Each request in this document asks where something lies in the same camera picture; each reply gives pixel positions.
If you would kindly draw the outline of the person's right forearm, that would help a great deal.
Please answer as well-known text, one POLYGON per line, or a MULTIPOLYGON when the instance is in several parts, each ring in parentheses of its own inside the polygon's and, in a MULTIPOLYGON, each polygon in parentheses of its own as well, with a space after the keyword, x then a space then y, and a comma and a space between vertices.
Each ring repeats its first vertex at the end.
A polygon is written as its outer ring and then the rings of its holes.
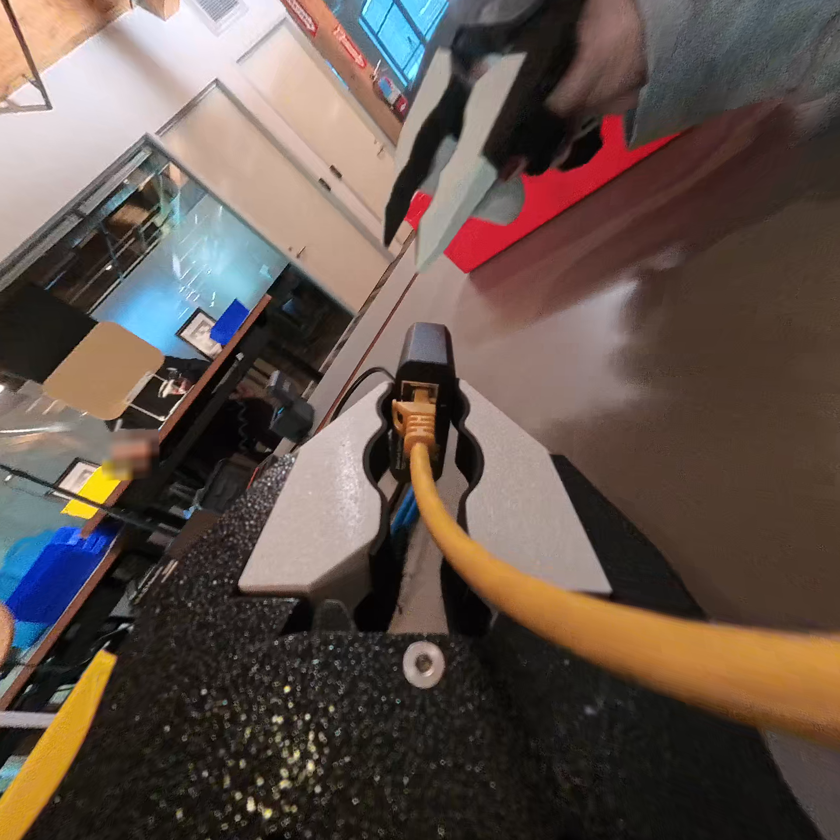
POLYGON ((646 82, 630 148, 754 104, 838 96, 838 1, 637 2, 646 82))

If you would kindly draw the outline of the person's right hand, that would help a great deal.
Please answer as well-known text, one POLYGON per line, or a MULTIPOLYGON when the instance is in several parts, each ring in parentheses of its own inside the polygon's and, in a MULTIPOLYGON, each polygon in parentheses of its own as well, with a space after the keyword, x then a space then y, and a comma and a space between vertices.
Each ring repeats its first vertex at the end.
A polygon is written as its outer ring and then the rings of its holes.
POLYGON ((569 69, 547 97, 567 119, 618 116, 635 107, 646 81, 644 26, 635 1, 587 1, 569 69))

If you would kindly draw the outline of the small yellow plastic bin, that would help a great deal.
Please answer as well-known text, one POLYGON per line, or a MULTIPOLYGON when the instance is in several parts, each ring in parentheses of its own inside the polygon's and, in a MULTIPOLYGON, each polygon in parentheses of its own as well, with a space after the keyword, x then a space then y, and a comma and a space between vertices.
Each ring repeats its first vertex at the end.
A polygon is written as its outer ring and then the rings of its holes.
POLYGON ((61 513, 71 518, 88 520, 97 515, 98 507, 110 498, 111 494, 119 488, 127 474, 116 471, 110 463, 99 467, 96 473, 84 486, 80 496, 59 497, 66 499, 66 504, 61 513))

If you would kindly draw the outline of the black framed picture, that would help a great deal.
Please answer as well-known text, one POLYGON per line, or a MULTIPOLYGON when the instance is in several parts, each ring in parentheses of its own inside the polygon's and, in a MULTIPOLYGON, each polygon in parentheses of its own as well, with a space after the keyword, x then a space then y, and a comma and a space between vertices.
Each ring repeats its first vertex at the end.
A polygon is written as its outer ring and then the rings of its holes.
POLYGON ((176 337, 188 344, 208 360, 215 359, 221 351, 221 345, 213 338, 212 331, 216 319, 201 308, 196 308, 176 331, 176 337))
POLYGON ((75 458, 56 481, 56 493, 60 496, 80 496, 84 486, 96 473, 100 465, 84 458, 75 458))

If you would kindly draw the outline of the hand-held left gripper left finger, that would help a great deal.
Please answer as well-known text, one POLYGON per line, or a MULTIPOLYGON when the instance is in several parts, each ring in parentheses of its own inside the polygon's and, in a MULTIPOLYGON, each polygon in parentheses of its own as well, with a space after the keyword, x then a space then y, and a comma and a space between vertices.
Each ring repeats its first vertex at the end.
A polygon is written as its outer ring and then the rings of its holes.
POLYGON ((392 385, 378 385, 297 452, 238 580, 245 595, 340 602, 362 631, 385 631, 403 565, 379 487, 390 467, 392 385))

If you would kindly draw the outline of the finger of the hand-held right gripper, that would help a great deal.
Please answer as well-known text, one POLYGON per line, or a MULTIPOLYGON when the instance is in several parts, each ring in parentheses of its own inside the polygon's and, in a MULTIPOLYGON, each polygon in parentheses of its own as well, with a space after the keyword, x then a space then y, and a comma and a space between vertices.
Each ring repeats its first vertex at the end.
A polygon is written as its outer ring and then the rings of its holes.
POLYGON ((469 91, 458 140, 445 141, 446 154, 437 154, 444 163, 434 163, 434 194, 416 234, 417 272, 427 270, 472 217, 507 226, 520 214, 525 200, 521 177, 502 181, 484 147, 524 59, 523 53, 490 57, 488 69, 469 91))
POLYGON ((463 121, 463 83, 454 63, 451 48, 435 51, 406 115, 395 148, 395 179, 385 205, 384 246, 392 244, 414 195, 434 193, 454 151, 463 121))

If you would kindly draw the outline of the large yellow plastic bin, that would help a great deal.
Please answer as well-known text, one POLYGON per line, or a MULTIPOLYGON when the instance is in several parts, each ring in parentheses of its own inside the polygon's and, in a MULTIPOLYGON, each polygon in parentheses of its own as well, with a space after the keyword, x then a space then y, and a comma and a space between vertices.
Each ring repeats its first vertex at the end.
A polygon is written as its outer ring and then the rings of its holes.
POLYGON ((88 735, 118 658, 96 653, 1 799, 1 838, 24 838, 88 735))

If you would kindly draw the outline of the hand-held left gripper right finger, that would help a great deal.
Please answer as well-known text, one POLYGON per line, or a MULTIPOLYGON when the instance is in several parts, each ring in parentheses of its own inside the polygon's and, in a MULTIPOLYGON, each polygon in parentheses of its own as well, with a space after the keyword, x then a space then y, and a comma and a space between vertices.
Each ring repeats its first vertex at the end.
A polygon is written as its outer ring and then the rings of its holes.
POLYGON ((520 572, 559 588, 613 588, 549 451, 465 380, 458 381, 455 466, 467 483, 458 523, 520 572))

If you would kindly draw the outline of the red board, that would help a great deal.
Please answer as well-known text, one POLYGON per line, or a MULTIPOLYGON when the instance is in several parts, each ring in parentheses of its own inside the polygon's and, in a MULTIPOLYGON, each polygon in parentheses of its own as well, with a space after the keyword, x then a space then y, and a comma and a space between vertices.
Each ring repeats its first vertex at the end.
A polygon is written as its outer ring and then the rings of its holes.
MULTIPOLYGON (((600 137, 600 150, 579 167, 568 171, 549 169, 540 175, 515 175, 508 179, 520 176, 524 186, 524 205, 515 221, 501 226, 472 217, 441 256, 446 256, 464 273, 483 266, 491 258, 664 148, 676 135, 671 134, 630 149, 623 119, 607 117, 601 123, 600 137)), ((432 194, 417 192, 414 195, 405 219, 414 230, 418 231, 420 220, 431 200, 432 194)))

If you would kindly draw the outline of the black ethernet adapter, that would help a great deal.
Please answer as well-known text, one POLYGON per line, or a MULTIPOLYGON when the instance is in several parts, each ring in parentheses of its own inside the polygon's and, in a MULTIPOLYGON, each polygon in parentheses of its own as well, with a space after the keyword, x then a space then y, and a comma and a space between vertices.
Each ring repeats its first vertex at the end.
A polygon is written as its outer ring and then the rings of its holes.
POLYGON ((443 324, 416 322, 408 330, 392 388, 391 466, 394 477, 409 478, 409 458, 405 442, 404 414, 399 404, 414 400, 415 391, 427 393, 435 407, 434 445, 429 448, 433 477, 444 472, 450 426, 456 409, 458 377, 449 330, 443 324))

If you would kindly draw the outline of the brown edged table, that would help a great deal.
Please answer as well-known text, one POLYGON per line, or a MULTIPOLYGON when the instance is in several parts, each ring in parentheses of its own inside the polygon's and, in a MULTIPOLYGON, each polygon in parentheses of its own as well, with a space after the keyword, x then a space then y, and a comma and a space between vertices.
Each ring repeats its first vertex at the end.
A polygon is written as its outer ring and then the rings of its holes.
POLYGON ((158 465, 145 478, 119 484, 107 498, 108 505, 82 527, 82 537, 104 535, 110 541, 87 579, 73 588, 73 597, 62 614, 3 678, 2 711, 15 709, 18 697, 38 676, 43 663, 53 656, 53 648, 67 629, 79 624, 79 612, 83 612, 83 618, 90 611, 103 612, 102 606, 86 607, 86 604, 121 556, 125 552, 143 557, 159 553, 163 538, 175 535, 175 518, 162 509, 164 488, 266 346, 269 331, 265 311, 270 302, 267 295, 261 298, 231 341, 163 423, 159 430, 158 465))

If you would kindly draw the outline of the stack of blue bins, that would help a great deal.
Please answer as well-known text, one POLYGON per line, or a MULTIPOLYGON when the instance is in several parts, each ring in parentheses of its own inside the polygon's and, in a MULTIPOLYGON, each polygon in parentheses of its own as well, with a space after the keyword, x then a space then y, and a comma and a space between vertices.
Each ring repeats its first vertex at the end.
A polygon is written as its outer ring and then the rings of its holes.
POLYGON ((55 625, 110 548, 113 528, 89 536, 63 527, 26 537, 6 552, 1 601, 14 619, 12 647, 27 650, 55 625))

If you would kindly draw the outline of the wall air vent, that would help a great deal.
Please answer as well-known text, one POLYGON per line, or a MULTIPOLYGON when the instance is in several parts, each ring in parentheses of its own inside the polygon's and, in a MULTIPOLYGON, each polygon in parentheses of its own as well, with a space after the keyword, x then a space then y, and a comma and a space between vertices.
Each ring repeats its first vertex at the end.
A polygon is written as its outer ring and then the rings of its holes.
POLYGON ((191 1, 191 4, 215 35, 231 28, 248 12, 244 1, 191 1))

